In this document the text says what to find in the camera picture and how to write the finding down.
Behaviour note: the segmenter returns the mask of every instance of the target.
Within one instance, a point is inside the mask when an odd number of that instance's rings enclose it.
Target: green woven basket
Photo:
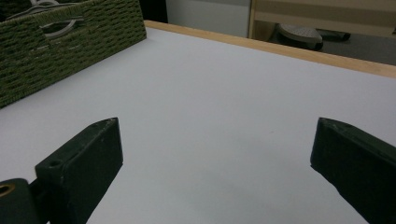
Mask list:
[[[0,108],[146,38],[138,0],[58,2],[76,4],[0,22]],[[1,1],[0,20],[30,7]],[[70,18],[82,19],[71,32],[46,37],[43,27]]]

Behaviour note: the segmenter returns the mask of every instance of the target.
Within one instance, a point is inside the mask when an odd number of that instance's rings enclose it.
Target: white wall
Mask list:
[[[248,36],[250,0],[166,0],[169,23]]]

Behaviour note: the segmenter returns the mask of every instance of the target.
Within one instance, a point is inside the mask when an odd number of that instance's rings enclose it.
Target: wooden table edge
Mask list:
[[[342,67],[350,70],[379,75],[382,77],[396,78],[396,66],[388,65],[384,63],[373,63],[359,59],[316,52],[307,49],[297,49],[288,46],[262,42],[259,40],[247,39],[239,36],[223,35],[219,33],[198,30],[189,27],[178,26],[174,24],[167,24],[156,21],[145,21],[145,25],[146,27],[149,28],[164,30],[182,35],[200,37],[204,39],[219,41],[222,43],[232,44],[250,49],[263,50],[275,54],[280,54],[283,56],[306,60],[309,62],[323,63],[336,67]]]

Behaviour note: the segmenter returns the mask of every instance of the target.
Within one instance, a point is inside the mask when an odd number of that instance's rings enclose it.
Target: white table surface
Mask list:
[[[118,117],[124,165],[89,223],[365,223],[310,167],[319,117],[396,146],[396,79],[148,29],[0,110],[0,179]]]

